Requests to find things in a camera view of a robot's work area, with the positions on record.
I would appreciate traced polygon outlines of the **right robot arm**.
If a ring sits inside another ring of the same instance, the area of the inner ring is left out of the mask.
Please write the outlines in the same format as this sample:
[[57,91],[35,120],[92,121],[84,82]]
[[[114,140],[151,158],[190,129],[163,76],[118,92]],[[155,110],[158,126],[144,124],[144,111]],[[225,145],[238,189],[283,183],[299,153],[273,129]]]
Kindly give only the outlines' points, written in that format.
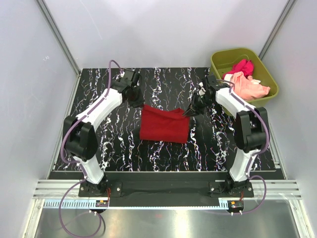
[[201,80],[183,115],[200,115],[211,104],[222,106],[234,117],[234,141],[237,152],[225,181],[217,188],[211,188],[210,193],[241,196],[248,188],[250,170],[256,156],[264,153],[269,146],[267,110],[264,107],[255,107],[238,96],[234,92],[233,82],[216,79],[211,74]]

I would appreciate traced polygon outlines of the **red t-shirt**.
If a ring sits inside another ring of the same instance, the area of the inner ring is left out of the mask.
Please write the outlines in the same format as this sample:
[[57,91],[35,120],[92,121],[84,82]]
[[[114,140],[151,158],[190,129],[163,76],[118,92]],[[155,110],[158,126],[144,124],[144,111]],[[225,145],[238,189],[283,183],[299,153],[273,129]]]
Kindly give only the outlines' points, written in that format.
[[184,144],[189,134],[190,118],[181,108],[164,111],[144,105],[141,112],[140,139]]

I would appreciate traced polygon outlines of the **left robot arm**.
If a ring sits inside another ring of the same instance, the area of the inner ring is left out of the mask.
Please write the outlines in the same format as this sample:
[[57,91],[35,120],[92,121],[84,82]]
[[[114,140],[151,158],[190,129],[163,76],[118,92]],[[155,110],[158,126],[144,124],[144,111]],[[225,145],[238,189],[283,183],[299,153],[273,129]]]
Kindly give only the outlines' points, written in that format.
[[109,79],[105,91],[85,111],[64,119],[61,159],[67,162],[66,155],[69,155],[70,163],[79,165],[84,174],[81,189],[91,196],[109,192],[106,175],[96,156],[99,146],[96,131],[104,119],[125,101],[133,108],[144,105],[138,85],[140,78],[140,74],[134,70],[121,70],[116,80]]

